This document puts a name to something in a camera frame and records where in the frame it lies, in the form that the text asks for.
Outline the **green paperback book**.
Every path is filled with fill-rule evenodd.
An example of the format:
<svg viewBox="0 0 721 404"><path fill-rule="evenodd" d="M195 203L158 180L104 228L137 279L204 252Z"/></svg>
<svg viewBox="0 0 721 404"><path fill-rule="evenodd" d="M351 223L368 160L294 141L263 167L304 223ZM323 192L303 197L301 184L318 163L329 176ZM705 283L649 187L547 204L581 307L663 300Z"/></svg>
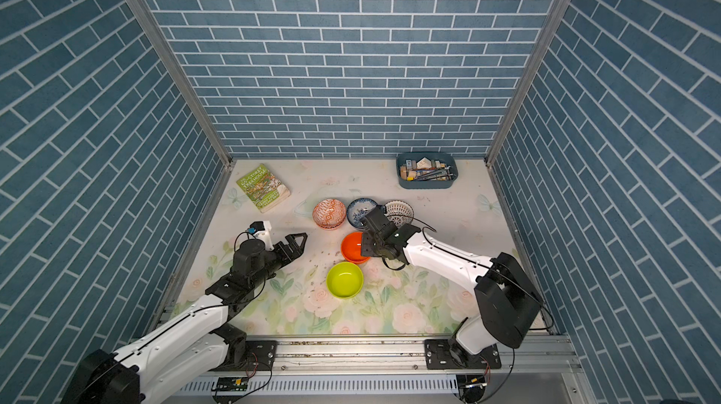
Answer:
<svg viewBox="0 0 721 404"><path fill-rule="evenodd" d="M291 196L289 188L264 164L240 177L236 184L261 214Z"/></svg>

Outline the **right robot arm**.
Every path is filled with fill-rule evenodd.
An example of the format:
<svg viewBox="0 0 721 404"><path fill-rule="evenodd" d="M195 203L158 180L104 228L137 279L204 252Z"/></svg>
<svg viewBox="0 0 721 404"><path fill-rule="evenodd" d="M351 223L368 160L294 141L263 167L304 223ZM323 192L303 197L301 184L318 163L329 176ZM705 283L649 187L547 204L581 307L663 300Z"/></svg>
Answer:
<svg viewBox="0 0 721 404"><path fill-rule="evenodd" d="M365 257L424 268L471 294L478 314L462 321L449 341L449 355L460 368L475 368L488 359L483 351L496 345L519 348L545 309L541 293L510 254L476 255L435 239L430 227L398 227L380 206L360 221Z"/></svg>

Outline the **plain orange bowl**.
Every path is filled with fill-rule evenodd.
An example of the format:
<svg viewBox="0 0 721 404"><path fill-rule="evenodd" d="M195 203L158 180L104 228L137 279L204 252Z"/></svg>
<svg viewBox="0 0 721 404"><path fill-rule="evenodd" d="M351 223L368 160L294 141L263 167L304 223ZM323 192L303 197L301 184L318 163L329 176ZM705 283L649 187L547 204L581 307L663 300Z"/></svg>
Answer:
<svg viewBox="0 0 721 404"><path fill-rule="evenodd" d="M355 231L347 235L341 243L341 254L346 261L354 264L364 264L369 261L369 257L362 255L362 236L361 231Z"/></svg>

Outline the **lime green bowl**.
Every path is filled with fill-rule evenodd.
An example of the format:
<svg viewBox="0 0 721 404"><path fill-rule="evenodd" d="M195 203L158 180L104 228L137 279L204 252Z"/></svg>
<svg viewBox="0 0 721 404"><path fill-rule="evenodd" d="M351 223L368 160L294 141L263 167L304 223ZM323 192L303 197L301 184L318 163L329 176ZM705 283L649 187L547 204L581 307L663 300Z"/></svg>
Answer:
<svg viewBox="0 0 721 404"><path fill-rule="evenodd" d="M350 299L364 287L364 273L357 264L344 261L330 268L326 277L326 285L333 296L339 299Z"/></svg>

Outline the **metal mounting rail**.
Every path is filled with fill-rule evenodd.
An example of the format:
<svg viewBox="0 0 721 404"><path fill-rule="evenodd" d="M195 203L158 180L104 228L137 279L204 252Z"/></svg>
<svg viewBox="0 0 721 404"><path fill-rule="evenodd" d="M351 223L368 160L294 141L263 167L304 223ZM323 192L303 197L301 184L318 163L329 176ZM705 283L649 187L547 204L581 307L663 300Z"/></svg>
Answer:
<svg viewBox="0 0 721 404"><path fill-rule="evenodd" d="M430 336L251 338L239 366L167 374L155 401L190 396L237 402L241 396L440 395L479 403L592 403L591 387L565 336L529 336L516 350L485 349L462 364L451 344Z"/></svg>

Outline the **brown patterned white bowl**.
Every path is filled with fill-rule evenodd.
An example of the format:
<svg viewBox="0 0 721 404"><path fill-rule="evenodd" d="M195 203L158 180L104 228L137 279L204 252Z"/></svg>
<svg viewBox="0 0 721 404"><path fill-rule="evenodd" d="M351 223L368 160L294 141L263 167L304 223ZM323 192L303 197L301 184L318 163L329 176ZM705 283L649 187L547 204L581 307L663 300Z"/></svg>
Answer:
<svg viewBox="0 0 721 404"><path fill-rule="evenodd" d="M409 203L400 199L390 200L383 205L384 214L396 227L411 224L414 221L414 211Z"/></svg>

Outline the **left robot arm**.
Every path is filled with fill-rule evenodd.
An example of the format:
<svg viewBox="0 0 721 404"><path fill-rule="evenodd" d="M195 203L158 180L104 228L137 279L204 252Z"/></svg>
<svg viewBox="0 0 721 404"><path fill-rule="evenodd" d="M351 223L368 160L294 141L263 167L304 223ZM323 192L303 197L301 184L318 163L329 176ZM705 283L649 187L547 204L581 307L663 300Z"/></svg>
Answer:
<svg viewBox="0 0 721 404"><path fill-rule="evenodd" d="M112 353L97 350L77 366L65 403L161 403L219 366L246 364L244 331L231 321L282 268L299 259L308 235L272 244L267 232L243 241L230 271L180 315Z"/></svg>

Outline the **teal plastic bin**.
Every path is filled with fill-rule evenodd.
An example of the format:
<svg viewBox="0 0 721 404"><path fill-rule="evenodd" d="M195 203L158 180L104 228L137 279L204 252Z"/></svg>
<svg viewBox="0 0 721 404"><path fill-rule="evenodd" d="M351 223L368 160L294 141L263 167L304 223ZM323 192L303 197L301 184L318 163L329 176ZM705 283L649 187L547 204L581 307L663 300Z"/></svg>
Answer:
<svg viewBox="0 0 721 404"><path fill-rule="evenodd" d="M395 161L404 189L448 189L459 177L456 160L446 152L404 152Z"/></svg>

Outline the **orange geometric patterned bowl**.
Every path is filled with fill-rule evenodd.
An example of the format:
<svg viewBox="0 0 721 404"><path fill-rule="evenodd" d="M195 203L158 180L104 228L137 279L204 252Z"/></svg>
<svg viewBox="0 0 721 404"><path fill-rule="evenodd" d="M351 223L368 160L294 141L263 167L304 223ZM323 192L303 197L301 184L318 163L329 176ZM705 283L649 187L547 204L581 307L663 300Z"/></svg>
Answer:
<svg viewBox="0 0 721 404"><path fill-rule="evenodd" d="M347 208L339 199L323 199L313 210L313 220L321 229L337 229L347 219Z"/></svg>

